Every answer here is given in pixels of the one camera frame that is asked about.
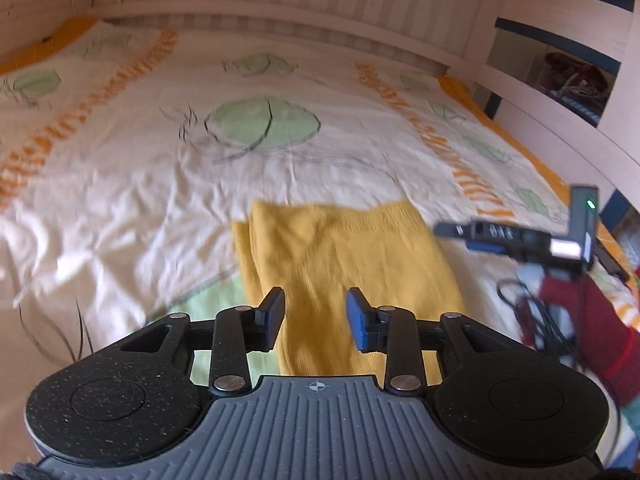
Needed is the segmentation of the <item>mustard yellow knit sweater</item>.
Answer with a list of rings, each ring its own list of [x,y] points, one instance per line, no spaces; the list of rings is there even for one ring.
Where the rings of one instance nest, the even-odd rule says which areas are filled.
[[[406,200],[369,210],[256,202],[232,235],[250,304],[273,287],[285,292],[276,343],[282,375],[384,377],[384,356],[361,353],[352,341],[352,287],[375,307],[404,308],[420,320],[466,311],[444,252]]]

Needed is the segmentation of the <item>white shelf unit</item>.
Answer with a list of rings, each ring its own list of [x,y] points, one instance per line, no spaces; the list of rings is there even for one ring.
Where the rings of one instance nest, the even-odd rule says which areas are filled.
[[[562,181],[597,186],[619,233],[639,212],[639,0],[483,0],[475,26],[486,112]]]

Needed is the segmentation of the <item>white leaf-print duvet cover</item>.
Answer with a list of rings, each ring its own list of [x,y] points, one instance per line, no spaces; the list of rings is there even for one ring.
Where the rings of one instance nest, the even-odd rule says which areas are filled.
[[[516,336],[496,294],[514,263],[430,229],[562,232],[567,201],[457,81],[304,40],[67,24],[1,69],[1,465],[38,457],[33,386],[169,311],[282,287],[257,376],[380,374],[351,287]]]

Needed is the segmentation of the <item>orange bed sheet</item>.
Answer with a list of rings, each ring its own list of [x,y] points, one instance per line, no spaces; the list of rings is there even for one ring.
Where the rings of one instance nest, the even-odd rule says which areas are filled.
[[[558,230],[567,183],[457,79],[305,40],[73,18],[1,59],[1,270],[238,261],[255,202]]]

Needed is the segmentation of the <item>white wooden bed frame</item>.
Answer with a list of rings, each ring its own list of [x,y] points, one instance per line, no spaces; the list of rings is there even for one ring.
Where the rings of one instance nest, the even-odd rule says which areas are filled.
[[[65,21],[84,26],[92,18],[129,21],[156,18],[175,28],[201,20],[236,30],[365,48],[374,55],[399,52],[406,62],[444,66],[450,82],[474,84],[480,66],[475,21],[483,0],[1,0],[1,55],[7,70],[35,63],[58,45]],[[558,178],[514,140],[551,186]]]

